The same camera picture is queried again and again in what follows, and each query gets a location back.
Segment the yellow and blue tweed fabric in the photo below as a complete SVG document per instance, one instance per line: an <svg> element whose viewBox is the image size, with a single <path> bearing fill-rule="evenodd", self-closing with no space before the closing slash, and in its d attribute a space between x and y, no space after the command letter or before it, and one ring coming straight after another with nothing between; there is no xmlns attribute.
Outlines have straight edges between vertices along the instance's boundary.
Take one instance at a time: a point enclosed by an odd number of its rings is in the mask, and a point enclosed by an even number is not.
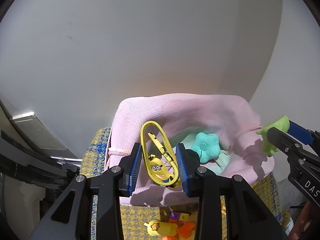
<svg viewBox="0 0 320 240"><path fill-rule="evenodd" d="M110 128L104 128L97 132L84 155L80 173L87 178L98 176L104 172L104 160L107 149L107 142ZM288 213L281 208L276 181L273 174L269 174L264 179L252 185L255 192L265 202L279 223L285 227L290 219ZM221 198L221 204L224 205L224 198ZM153 219L167 221L170 210L190 213L197 210L197 204L172 206L172 207L131 207L121 206L121 220L125 240L148 240L161 239L150 236L147 233L144 222ZM92 207L91 240L96 240L96 215L97 215L97 197L94 198ZM227 239L226 216L222 215L222 239Z"/></svg>

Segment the orange toy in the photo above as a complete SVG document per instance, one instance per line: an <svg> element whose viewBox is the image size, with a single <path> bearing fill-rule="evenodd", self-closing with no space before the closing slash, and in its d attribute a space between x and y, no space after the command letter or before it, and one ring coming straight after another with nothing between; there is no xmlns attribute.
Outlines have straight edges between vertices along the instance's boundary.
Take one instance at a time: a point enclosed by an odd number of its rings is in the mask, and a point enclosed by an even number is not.
<svg viewBox="0 0 320 240"><path fill-rule="evenodd" d="M196 226L193 221L189 221L184 224L182 227L177 229L177 233L182 236L184 239L187 239L191 236L191 230Z"/></svg>
<svg viewBox="0 0 320 240"><path fill-rule="evenodd" d="M161 240L179 240L176 236L164 236Z"/></svg>

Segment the teal flower toy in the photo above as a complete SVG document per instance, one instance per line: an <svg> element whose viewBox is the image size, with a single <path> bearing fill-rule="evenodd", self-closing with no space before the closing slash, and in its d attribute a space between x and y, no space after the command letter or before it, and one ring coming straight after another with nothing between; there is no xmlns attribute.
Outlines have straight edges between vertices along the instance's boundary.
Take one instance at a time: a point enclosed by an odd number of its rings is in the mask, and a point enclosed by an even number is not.
<svg viewBox="0 0 320 240"><path fill-rule="evenodd" d="M196 136L196 141L191 145L191 150L195 151L201 163L206 163L211 159L216 159L220 154L219 137L211 133L200 132Z"/></svg>

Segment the yellow minion keychain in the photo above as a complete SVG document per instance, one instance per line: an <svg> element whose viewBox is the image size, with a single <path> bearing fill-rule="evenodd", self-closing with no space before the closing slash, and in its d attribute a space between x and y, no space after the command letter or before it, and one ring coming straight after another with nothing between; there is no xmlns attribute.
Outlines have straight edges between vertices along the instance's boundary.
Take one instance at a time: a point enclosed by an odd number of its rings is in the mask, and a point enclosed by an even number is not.
<svg viewBox="0 0 320 240"><path fill-rule="evenodd" d="M167 159L170 165L173 167L173 174L170 174L167 168L164 166L163 162L157 158L154 154L149 155L147 151L147 145L145 140L145 131L149 125L156 126L162 136L164 146L159 142L156 136L152 133L148 133L148 136L152 142L156 145L161 154ZM145 122L141 127L140 132L141 146L142 146L142 156L144 160L145 167L147 169L150 178L157 184L166 187L179 187L181 182L179 178L179 170L176 160L176 155L170 145L170 142L164 133L161 126L154 121Z"/></svg>

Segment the yellow silicone strap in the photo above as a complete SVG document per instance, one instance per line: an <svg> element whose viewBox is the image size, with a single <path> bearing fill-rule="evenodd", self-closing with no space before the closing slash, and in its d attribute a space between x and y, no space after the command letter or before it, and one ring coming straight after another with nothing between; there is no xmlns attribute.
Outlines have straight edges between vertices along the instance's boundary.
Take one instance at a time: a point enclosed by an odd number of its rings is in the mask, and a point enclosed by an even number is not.
<svg viewBox="0 0 320 240"><path fill-rule="evenodd" d="M154 173L151 171L151 168L150 168L150 165L149 165L149 159L148 159L149 158L149 154L148 154L148 151L147 151L146 138L145 138L146 128L149 125L154 125L159 129L165 149L164 149L163 145L159 142L159 140L156 138L156 136L154 134L148 133L148 135L150 136L151 140L156 145L156 147L159 149L161 154L167 159L167 161L173 167L173 171L174 171L174 174L172 175L173 180L171 180L169 182L163 182L157 176L155 176ZM143 161L144 161L145 167L147 169L147 172L148 172L148 175L150 176L150 178L155 183L163 185L163 186L171 186L171 185L177 183L177 181L180 181L176 155L174 154L174 151L173 151L173 149L171 147L171 144L170 144L166 134L164 133L163 129L161 128L161 126L155 121L145 122L141 127L140 140L141 140L141 146L142 146Z"/></svg>

